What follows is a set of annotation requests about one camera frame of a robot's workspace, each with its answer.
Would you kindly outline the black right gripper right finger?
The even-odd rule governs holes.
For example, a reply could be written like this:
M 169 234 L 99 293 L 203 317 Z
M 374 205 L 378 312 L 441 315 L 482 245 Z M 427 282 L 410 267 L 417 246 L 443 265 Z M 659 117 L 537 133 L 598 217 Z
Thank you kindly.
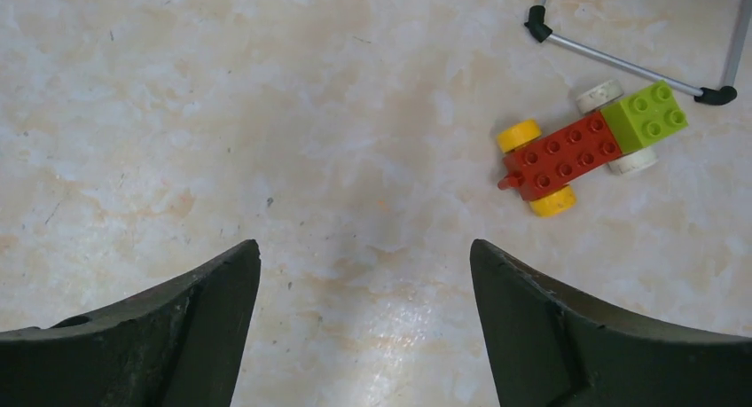
M 623 309 L 483 239 L 469 261 L 501 405 L 750 405 L 750 338 Z

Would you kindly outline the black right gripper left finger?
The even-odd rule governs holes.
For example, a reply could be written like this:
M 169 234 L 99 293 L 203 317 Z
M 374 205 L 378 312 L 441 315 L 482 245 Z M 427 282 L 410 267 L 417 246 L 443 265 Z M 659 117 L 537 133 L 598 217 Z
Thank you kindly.
M 2 333 L 2 405 L 230 405 L 261 268 L 249 239 L 101 309 Z

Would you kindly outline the yellow framed whiteboard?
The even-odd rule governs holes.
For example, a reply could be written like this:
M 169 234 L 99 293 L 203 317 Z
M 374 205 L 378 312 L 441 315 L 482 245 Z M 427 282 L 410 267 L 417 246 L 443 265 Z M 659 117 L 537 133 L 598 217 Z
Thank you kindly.
M 693 97 L 695 102 L 707 106 L 725 106 L 738 97 L 738 92 L 734 88 L 734 84 L 751 21 L 751 0 L 740 0 L 738 17 L 732 32 L 724 72 L 721 77 L 721 86 L 717 89 L 698 87 L 681 82 L 624 59 L 619 59 L 604 51 L 599 51 L 588 45 L 576 42 L 565 36 L 555 34 L 545 23 L 546 2 L 547 0 L 536 0 L 529 7 L 527 20 L 524 22 L 524 27 L 538 43 L 555 44 L 588 59 L 593 59 L 651 82 L 665 81 L 674 90 L 685 93 Z

